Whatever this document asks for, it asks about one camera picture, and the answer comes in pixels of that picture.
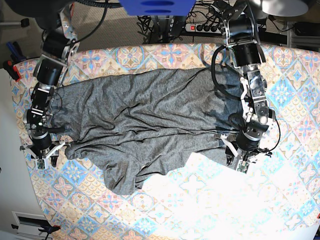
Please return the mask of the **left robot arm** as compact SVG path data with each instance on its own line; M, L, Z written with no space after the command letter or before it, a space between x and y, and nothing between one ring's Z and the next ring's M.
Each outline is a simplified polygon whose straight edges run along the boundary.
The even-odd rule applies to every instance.
M274 110L268 107L267 82L263 79L259 65L266 61L261 48L258 24L248 0L237 0L233 6L219 15L219 30L226 43L215 50L211 59L211 77L214 86L228 99L241 103L242 112L228 116L228 122L238 133L230 138L225 134L220 139L225 144L226 164L237 172L247 173L262 155L271 157L274 148L261 148L263 136L273 128L279 128ZM230 52L230 59L239 72L242 86L240 96L235 96L218 83L215 61L220 51Z

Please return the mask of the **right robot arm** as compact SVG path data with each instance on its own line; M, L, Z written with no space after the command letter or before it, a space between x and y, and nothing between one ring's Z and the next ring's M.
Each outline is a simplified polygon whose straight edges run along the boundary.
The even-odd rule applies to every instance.
M28 11L43 32L41 56L33 72L37 83L30 96L31 106L23 116L32 144L24 144L21 150L31 155L38 170L55 167L59 150L66 144L52 141L51 135L62 133L65 128L51 127L50 122L55 88L63 83L68 63L81 42L72 26L71 5L70 0L36 0Z

